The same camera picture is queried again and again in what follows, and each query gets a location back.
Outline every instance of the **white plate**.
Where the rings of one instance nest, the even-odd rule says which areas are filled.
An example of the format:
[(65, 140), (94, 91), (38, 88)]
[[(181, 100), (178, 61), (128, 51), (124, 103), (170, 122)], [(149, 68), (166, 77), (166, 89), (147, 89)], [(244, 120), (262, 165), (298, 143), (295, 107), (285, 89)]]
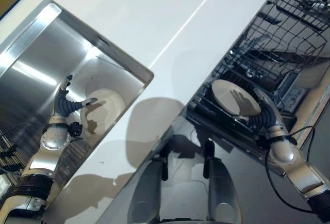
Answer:
[(255, 99), (232, 82), (222, 79), (214, 81), (212, 93), (216, 102), (231, 115), (254, 116), (261, 112)]
[(89, 98), (97, 98), (97, 102), (80, 111), (84, 134), (102, 136), (125, 109), (125, 101), (119, 93), (106, 88), (92, 92)]

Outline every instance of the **white countertop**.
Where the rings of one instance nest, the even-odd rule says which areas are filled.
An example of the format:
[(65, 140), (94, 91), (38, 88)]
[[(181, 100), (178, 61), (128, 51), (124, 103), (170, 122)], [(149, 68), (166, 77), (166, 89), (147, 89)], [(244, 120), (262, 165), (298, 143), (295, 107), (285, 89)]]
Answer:
[[(0, 21), (0, 43), (41, 1)], [(45, 213), (95, 223), (265, 0), (54, 1), (155, 74)]]

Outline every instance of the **sink basin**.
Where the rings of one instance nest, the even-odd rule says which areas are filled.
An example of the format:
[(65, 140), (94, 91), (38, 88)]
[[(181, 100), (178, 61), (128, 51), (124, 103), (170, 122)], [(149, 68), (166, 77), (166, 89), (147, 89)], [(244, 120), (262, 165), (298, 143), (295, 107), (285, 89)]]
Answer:
[[(54, 93), (73, 74), (68, 99), (82, 101), (98, 89), (110, 89), (124, 99), (125, 108), (97, 139), (82, 133), (62, 155), (55, 178), (63, 186), (102, 138), (116, 124), (153, 74), (91, 27), (52, 0), (44, 0), (0, 45), (0, 151), (17, 145), (17, 152), (0, 166), (26, 165), (38, 150)], [(80, 111), (69, 123), (81, 123)]]

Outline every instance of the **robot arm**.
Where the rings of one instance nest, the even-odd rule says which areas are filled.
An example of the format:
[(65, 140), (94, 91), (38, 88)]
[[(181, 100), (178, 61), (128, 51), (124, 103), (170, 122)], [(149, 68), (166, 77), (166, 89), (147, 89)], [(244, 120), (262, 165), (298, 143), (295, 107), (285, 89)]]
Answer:
[(330, 221), (330, 181), (315, 167), (305, 161), (301, 151), (290, 142), (282, 117), (272, 100), (259, 89), (261, 113), (253, 117), (241, 117), (249, 123), (265, 127), (270, 143), (272, 162), (286, 172), (290, 182), (308, 203), (312, 211), (323, 221)]
[(39, 151), (30, 159), (17, 185), (0, 210), (0, 224), (40, 223), (32, 221), (42, 215), (51, 191), (59, 159), (69, 145), (71, 137), (81, 134), (82, 126), (74, 122), (67, 124), (70, 113), (90, 105), (97, 99), (70, 102), (66, 99), (67, 86), (72, 75), (60, 84), (55, 95), (53, 114), (40, 139)]

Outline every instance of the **dishwasher rack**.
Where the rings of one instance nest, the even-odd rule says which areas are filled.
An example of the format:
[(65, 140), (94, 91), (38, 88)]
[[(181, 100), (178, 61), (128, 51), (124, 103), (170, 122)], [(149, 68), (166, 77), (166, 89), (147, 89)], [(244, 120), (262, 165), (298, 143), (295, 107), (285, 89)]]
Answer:
[(259, 131), (233, 119), (214, 100), (211, 84), (217, 79), (233, 82), (252, 96), (254, 88), (264, 91), (291, 130), (296, 122), (294, 111), (308, 91), (294, 83), (303, 69), (329, 61), (320, 56), (327, 44), (329, 11), (311, 10), (313, 3), (320, 1), (266, 1), (187, 107), (186, 119), (195, 125), (197, 135), (206, 133), (200, 139), (216, 135), (258, 161), (265, 158), (266, 152), (256, 144)]

